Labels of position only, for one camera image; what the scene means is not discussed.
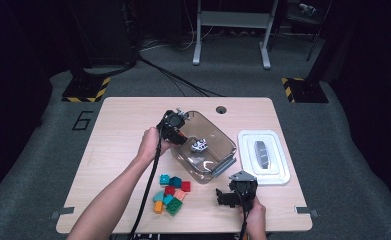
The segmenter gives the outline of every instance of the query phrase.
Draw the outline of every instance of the person's right arm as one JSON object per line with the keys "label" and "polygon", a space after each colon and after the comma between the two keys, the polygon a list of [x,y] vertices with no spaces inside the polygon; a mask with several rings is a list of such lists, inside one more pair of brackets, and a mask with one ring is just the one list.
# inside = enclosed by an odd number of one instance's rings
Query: person's right arm
{"label": "person's right arm", "polygon": [[[239,207],[241,219],[244,219],[242,208]],[[247,219],[246,232],[250,240],[267,240],[266,237],[266,207],[255,197],[253,207]]]}

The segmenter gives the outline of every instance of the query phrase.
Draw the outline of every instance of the wooden tabletop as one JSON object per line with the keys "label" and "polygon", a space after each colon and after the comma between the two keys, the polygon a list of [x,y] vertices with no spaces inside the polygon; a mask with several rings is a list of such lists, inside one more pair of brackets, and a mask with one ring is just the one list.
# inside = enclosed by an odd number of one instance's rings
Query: wooden tabletop
{"label": "wooden tabletop", "polygon": [[[226,108],[219,114],[216,108]],[[309,215],[298,214],[294,206],[306,202],[298,182],[291,156],[273,103],[268,98],[192,98],[192,97],[114,97],[105,99],[91,137],[76,173],[64,208],[74,207],[73,214],[61,215],[59,233],[69,233],[80,214],[93,198],[116,178],[135,157],[143,133],[156,126],[166,110],[198,111],[237,145],[242,130],[272,130],[284,150],[291,178],[282,186],[259,186],[257,196],[267,208],[267,231],[307,231],[312,227]],[[241,220],[235,208],[218,205],[215,189],[230,192],[229,176],[242,170],[239,152],[237,162],[218,178],[199,184],[167,151],[158,164],[138,233],[226,233],[239,232]],[[135,222],[151,167],[136,185],[129,205],[114,233],[129,233]],[[164,190],[159,184],[161,174],[191,181],[180,211],[173,217],[167,212],[154,213],[153,196]]]}

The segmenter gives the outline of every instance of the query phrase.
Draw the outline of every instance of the white plastic tray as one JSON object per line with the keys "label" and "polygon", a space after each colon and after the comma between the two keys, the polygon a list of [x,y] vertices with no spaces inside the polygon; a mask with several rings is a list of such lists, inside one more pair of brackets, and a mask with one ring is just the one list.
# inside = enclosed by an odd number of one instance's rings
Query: white plastic tray
{"label": "white plastic tray", "polygon": [[[255,145],[262,141],[267,148],[268,169],[260,166]],[[288,163],[277,134],[271,130],[243,130],[238,134],[242,168],[257,177],[259,185],[283,185],[290,179]]]}

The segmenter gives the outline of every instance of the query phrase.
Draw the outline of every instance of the building block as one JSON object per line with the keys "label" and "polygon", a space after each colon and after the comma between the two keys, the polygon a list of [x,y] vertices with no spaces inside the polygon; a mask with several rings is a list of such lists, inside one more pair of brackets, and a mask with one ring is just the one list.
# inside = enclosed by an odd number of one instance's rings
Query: building block
{"label": "building block", "polygon": [[168,174],[161,174],[160,175],[160,185],[161,186],[167,186],[169,185],[170,176]]}
{"label": "building block", "polygon": [[182,202],[183,202],[183,199],[185,198],[185,196],[186,196],[186,192],[184,192],[180,189],[177,189],[176,192],[174,192],[174,197],[179,199]]}
{"label": "building block", "polygon": [[181,189],[185,192],[190,192],[191,191],[191,182],[189,181],[183,181]]}
{"label": "building block", "polygon": [[173,198],[169,204],[167,204],[166,211],[169,212],[172,216],[176,215],[176,213],[180,210],[182,207],[182,202],[177,199]]}
{"label": "building block", "polygon": [[168,194],[167,196],[164,197],[163,203],[167,206],[172,200],[173,200],[173,196]]}
{"label": "building block", "polygon": [[172,177],[169,180],[169,186],[174,186],[175,188],[180,188],[182,185],[182,179],[178,177]]}
{"label": "building block", "polygon": [[154,212],[156,214],[161,214],[163,212],[163,202],[162,201],[156,201],[154,204]]}
{"label": "building block", "polygon": [[155,194],[153,198],[154,202],[163,201],[163,199],[164,199],[164,191],[159,191],[157,194]]}
{"label": "building block", "polygon": [[167,194],[170,194],[173,196],[175,190],[176,190],[176,188],[174,186],[166,186],[166,188],[164,189],[164,196],[167,196]]}

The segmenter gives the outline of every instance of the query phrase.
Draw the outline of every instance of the black round hole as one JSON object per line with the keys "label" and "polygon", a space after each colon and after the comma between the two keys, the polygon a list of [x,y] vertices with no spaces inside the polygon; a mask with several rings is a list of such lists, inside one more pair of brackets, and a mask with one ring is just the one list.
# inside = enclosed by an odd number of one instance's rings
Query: black round hole
{"label": "black round hole", "polygon": [[220,113],[220,114],[225,114],[227,112],[227,109],[225,107],[223,107],[223,106],[218,106],[216,108],[216,112]]}

